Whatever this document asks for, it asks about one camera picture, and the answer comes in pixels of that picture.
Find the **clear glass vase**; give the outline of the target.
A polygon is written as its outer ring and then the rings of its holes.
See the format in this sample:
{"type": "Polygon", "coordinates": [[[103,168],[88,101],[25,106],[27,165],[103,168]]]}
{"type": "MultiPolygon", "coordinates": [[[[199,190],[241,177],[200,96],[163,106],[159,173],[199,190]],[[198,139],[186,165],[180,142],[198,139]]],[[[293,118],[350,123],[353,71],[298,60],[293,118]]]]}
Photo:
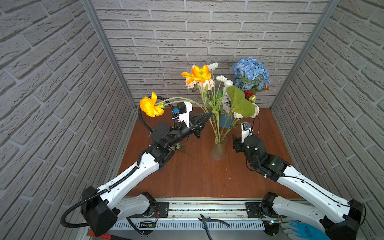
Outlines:
{"type": "Polygon", "coordinates": [[[228,143],[228,138],[224,137],[220,142],[215,140],[213,148],[211,150],[211,157],[216,161],[221,161],[226,152],[226,145],[228,143]]]}

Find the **teal ceramic vase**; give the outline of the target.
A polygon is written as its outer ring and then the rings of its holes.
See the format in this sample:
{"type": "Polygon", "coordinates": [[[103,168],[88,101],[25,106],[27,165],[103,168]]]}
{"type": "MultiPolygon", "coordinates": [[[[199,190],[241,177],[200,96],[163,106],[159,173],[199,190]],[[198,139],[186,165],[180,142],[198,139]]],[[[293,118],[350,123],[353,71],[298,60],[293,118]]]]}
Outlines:
{"type": "Polygon", "coordinates": [[[220,118],[219,118],[219,126],[222,128],[222,129],[228,129],[232,122],[233,122],[233,115],[228,115],[227,113],[223,113],[220,115],[220,118]]]}

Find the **pink white mixed bouquet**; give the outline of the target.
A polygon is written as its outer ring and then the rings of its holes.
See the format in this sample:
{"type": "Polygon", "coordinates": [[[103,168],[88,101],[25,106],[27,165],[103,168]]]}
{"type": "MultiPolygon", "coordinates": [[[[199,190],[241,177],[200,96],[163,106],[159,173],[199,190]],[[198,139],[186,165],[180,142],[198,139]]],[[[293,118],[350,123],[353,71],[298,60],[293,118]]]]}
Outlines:
{"type": "Polygon", "coordinates": [[[230,111],[231,111],[231,99],[228,95],[225,95],[223,96],[223,99],[222,99],[222,108],[223,108],[223,111],[229,115],[230,114],[230,111]]]}

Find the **peach rose stem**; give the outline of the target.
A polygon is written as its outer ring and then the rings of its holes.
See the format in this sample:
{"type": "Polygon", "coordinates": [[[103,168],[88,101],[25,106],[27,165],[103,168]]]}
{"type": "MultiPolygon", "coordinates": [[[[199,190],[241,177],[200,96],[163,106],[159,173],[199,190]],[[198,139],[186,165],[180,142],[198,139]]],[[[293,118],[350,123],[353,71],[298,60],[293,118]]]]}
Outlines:
{"type": "Polygon", "coordinates": [[[216,88],[213,71],[219,66],[218,63],[204,65],[203,67],[192,66],[190,72],[181,73],[181,76],[186,79],[188,89],[197,90],[203,101],[202,109],[205,112],[212,112],[213,116],[210,123],[215,133],[215,143],[221,142],[219,129],[219,97],[216,88]]]}

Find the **red carnation flower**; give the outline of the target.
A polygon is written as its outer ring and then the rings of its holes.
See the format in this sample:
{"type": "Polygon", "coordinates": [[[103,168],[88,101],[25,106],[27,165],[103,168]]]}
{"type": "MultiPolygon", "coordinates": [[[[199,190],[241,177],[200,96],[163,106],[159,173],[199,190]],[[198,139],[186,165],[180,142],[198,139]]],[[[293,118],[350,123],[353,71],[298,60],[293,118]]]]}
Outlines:
{"type": "Polygon", "coordinates": [[[245,98],[251,102],[251,103],[254,103],[256,101],[256,96],[253,92],[249,91],[249,90],[245,90],[244,91],[244,94],[245,94],[245,98]]]}

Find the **cream white flower stem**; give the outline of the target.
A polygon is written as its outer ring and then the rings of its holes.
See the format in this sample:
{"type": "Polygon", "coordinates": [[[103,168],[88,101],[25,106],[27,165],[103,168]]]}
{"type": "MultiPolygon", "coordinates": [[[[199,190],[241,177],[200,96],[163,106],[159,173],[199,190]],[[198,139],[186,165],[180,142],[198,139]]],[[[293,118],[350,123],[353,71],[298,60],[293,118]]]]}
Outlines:
{"type": "MultiPolygon", "coordinates": [[[[226,78],[225,76],[222,76],[222,75],[217,75],[216,77],[214,76],[214,78],[215,78],[215,84],[216,84],[215,86],[217,89],[219,89],[217,91],[217,93],[218,93],[218,97],[219,97],[219,106],[220,106],[219,118],[220,118],[220,115],[225,113],[223,111],[223,108],[222,108],[222,99],[223,99],[223,96],[225,96],[225,94],[223,93],[223,89],[225,87],[224,82],[226,80],[228,80],[228,78],[226,78]]],[[[219,129],[220,129],[220,137],[221,137],[221,139],[223,139],[225,137],[224,129],[222,129],[220,126],[219,126],[219,129]]]]}

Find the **dark blue hydrangea flower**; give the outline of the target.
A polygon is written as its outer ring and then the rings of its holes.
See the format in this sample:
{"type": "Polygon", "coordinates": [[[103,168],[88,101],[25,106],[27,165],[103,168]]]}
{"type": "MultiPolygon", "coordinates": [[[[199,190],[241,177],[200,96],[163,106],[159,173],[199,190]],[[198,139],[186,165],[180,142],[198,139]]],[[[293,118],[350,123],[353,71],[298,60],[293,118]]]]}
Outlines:
{"type": "Polygon", "coordinates": [[[269,70],[264,67],[262,62],[252,56],[246,59],[240,59],[234,64],[232,70],[235,75],[235,80],[226,80],[224,82],[225,87],[223,93],[225,95],[227,95],[227,89],[234,86],[241,90],[243,94],[245,90],[249,90],[256,96],[257,93],[265,92],[265,90],[263,90],[264,86],[269,86],[271,83],[269,70]]]}

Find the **small pink white bouquet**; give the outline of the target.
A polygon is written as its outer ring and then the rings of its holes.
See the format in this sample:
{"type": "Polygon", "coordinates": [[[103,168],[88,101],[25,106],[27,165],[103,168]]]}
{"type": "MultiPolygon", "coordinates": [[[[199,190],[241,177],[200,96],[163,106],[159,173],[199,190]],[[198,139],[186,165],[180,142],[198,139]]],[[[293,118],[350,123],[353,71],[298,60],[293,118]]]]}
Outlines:
{"type": "Polygon", "coordinates": [[[179,152],[182,152],[184,154],[186,154],[187,156],[191,157],[192,159],[194,159],[195,161],[198,161],[195,157],[193,157],[190,153],[188,153],[186,150],[184,150],[184,148],[181,146],[180,143],[177,143],[175,146],[172,146],[171,149],[173,151],[179,151],[179,152]]]}

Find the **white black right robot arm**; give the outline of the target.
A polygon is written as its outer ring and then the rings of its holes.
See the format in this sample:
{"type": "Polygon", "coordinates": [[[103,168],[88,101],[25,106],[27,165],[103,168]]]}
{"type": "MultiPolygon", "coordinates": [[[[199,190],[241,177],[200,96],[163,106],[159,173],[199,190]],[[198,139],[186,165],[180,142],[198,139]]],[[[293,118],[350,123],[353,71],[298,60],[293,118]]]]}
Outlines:
{"type": "Polygon", "coordinates": [[[291,202],[277,194],[267,193],[260,210],[267,217],[290,217],[324,232],[331,240],[355,240],[363,222],[364,205],[346,200],[311,181],[282,158],[269,154],[256,135],[233,136],[233,149],[246,157],[246,167],[296,192],[310,204],[291,202]]]}

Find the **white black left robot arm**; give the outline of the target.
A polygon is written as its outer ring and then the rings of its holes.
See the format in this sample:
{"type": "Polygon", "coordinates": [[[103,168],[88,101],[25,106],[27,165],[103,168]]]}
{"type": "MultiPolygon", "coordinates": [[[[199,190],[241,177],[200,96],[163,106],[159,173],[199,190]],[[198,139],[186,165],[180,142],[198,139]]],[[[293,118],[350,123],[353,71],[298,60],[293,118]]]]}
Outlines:
{"type": "Polygon", "coordinates": [[[188,119],[181,121],[178,130],[165,122],[158,123],[150,134],[153,140],[151,146],[140,153],[136,163],[98,188],[90,186],[83,191],[81,214],[95,236],[104,235],[123,218],[140,214],[151,215],[156,200],[149,193],[143,192],[127,201],[123,201],[123,198],[172,158],[175,153],[173,146],[190,135],[198,138],[212,113],[186,113],[185,116],[188,119]]]}

